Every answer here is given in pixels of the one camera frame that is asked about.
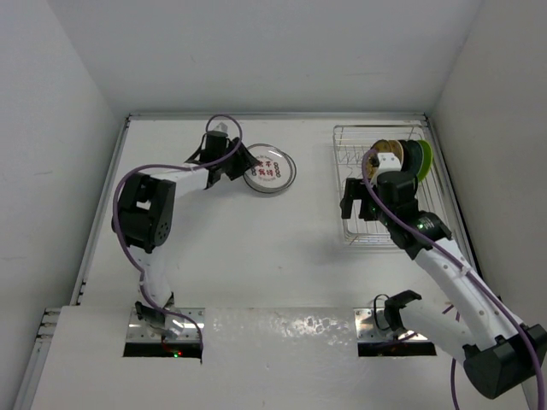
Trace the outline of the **white plate red characters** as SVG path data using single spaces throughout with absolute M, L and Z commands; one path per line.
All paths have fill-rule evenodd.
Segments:
M 248 151 L 259 163 L 246 171 L 244 182 L 254 191 L 274 195 L 287 190 L 297 176 L 296 162 L 286 152 L 264 143 L 256 143 Z

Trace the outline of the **beige plate floral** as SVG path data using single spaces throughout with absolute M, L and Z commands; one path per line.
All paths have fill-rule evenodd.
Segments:
M 373 153 L 364 161 L 363 175 L 372 184 L 382 173 L 403 169 L 403 146 L 397 140 L 378 140 L 372 146 Z

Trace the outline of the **green plate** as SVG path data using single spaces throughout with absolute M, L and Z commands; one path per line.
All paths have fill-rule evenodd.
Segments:
M 418 140 L 418 144 L 421 147 L 422 150 L 422 163 L 420 170 L 417 174 L 418 180 L 421 182 L 423 181 L 426 176 L 429 174 L 432 162 L 433 162 L 433 154 L 432 154 L 432 146 L 426 141 L 426 140 Z

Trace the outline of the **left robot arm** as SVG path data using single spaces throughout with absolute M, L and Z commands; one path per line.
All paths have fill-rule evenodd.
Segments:
M 234 180 L 260 164 L 241 138 L 205 132 L 197 151 L 182 165 L 149 164 L 128 172 L 115 188 L 112 229 L 130 263 L 137 269 L 143 299 L 135 308 L 140 319 L 177 337 L 185 325 L 202 330 L 190 316 L 170 307 L 174 293 L 166 274 L 161 246 L 172 229 L 174 205 L 189 193 L 207 190 L 223 175 Z

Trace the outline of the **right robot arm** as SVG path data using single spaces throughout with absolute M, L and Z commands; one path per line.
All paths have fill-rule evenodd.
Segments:
M 488 288 L 460 251 L 450 229 L 416 199 L 417 178 L 389 171 L 376 185 L 348 178 L 340 202 L 347 220 L 353 203 L 359 217 L 378 221 L 392 242 L 423 269 L 448 296 L 461 319 L 454 321 L 430 308 L 420 294 L 405 290 L 384 302 L 380 323 L 392 334 L 416 331 L 449 354 L 484 397 L 501 394 L 535 378 L 538 408 L 546 404 L 541 366 L 546 356 L 546 330 L 526 325 Z

